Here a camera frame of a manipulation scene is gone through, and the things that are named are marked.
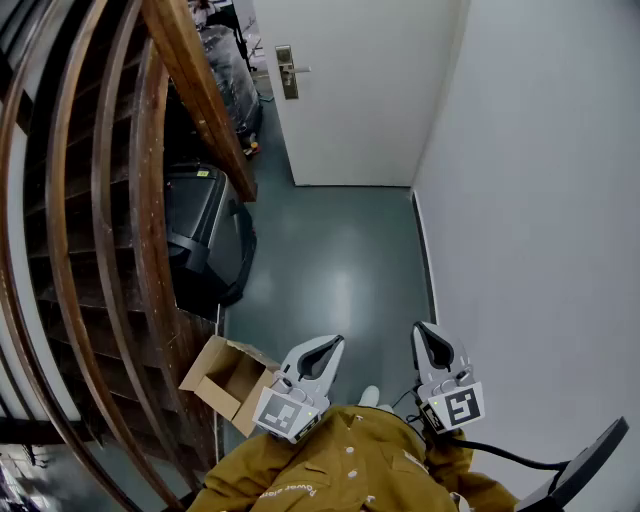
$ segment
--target brown shirt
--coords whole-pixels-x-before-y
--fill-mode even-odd
[[[393,414],[333,407],[297,445],[265,434],[236,448],[207,474],[189,512],[455,512],[450,493],[476,512],[513,510],[502,485],[469,472],[471,450],[427,441],[425,450]]]

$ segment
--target wooden post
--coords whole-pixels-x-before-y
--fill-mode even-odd
[[[142,14],[180,99],[216,164],[227,173],[242,200],[255,201],[256,184],[186,0],[143,0]]]

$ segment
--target open cardboard box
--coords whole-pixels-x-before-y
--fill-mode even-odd
[[[251,345],[212,336],[180,389],[193,391],[249,437],[262,388],[273,383],[280,365]]]

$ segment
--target door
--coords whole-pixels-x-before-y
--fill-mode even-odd
[[[457,0],[254,0],[296,185],[410,186],[436,112]],[[276,46],[291,47],[285,99]]]

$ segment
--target floor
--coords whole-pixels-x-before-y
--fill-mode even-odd
[[[411,325],[429,316],[409,190],[294,186],[273,102],[258,140],[258,248],[244,298],[227,312],[227,337],[282,361],[294,345],[341,334],[332,401],[357,403],[369,384],[394,401],[415,380]],[[227,426],[228,453],[244,438]]]

